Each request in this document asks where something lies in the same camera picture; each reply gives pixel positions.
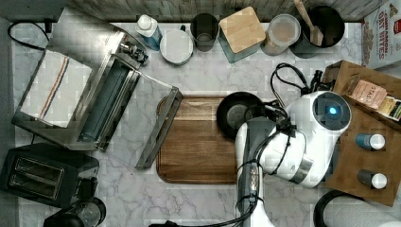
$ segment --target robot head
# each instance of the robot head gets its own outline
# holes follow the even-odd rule
[[[313,101],[312,112],[316,121],[331,131],[340,131],[348,127],[351,111],[345,100],[334,93],[325,92]]]
[[[291,121],[300,131],[317,129],[345,131],[351,122],[346,101],[332,92],[316,92],[302,96],[287,107]]]

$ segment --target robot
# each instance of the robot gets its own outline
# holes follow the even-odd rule
[[[316,186],[330,165],[337,140],[351,122],[350,107],[332,92],[303,95],[285,110],[267,108],[280,114],[280,120],[251,119],[235,139],[240,217],[204,227],[274,227],[263,204],[263,173],[309,188]],[[150,226],[181,225],[168,221]]]

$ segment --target marble countertop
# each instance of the marble countertop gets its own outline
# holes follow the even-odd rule
[[[115,24],[137,37],[134,24]],[[179,29],[179,24],[160,24],[162,33]],[[15,36],[31,40],[34,44],[46,44],[42,35],[30,26],[16,29]],[[344,38],[334,47],[328,48],[315,58],[304,60],[295,57],[289,50],[277,57],[257,53],[234,64],[230,64],[219,45],[206,53],[197,51],[191,60],[182,66],[168,64],[159,52],[149,50],[149,64],[141,72],[155,79],[178,87],[184,95],[228,95],[236,91],[251,92],[264,100],[273,100],[270,90],[270,75],[280,62],[300,68],[308,82],[315,70],[323,70],[340,60],[361,63],[361,24],[346,24]],[[30,76],[42,52],[12,45],[12,69],[14,76],[14,103],[21,99]],[[292,82],[300,82],[289,70],[280,70],[280,76]],[[299,91],[275,81],[275,87],[286,103],[299,96]],[[91,155],[100,162],[99,185],[96,196],[107,206],[107,217],[101,227],[149,226],[164,223],[167,219],[181,224],[200,225],[217,223],[235,217],[234,185],[170,184],[163,182],[151,169],[138,171],[133,168],[138,159],[138,150],[143,144],[135,141],[132,131],[137,103],[130,101],[106,152],[94,151]],[[147,106],[152,112],[155,107]],[[16,146],[30,143],[31,134],[16,128]],[[319,198],[329,189],[318,186],[306,189],[276,177],[266,176],[265,208],[277,227],[313,226],[313,209]],[[399,197],[394,207],[375,204],[385,212],[401,218]],[[43,226],[44,219],[58,211],[57,208],[19,199],[20,226]]]

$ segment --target toaster slot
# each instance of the toaster slot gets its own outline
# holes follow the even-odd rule
[[[9,178],[9,186],[54,200],[64,170],[19,157]]]
[[[58,188],[54,184],[33,179],[22,173],[12,174],[9,185],[52,200],[56,198],[58,191]]]
[[[62,175],[62,169],[60,168],[55,168],[53,166],[49,166],[26,158],[18,159],[15,170],[17,172],[25,172],[53,182],[59,182]]]
[[[78,142],[97,141],[126,82],[130,68],[115,60],[79,135]]]

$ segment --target striped towel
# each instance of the striped towel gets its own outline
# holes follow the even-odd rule
[[[21,112],[67,127],[91,72],[78,61],[46,50]]]

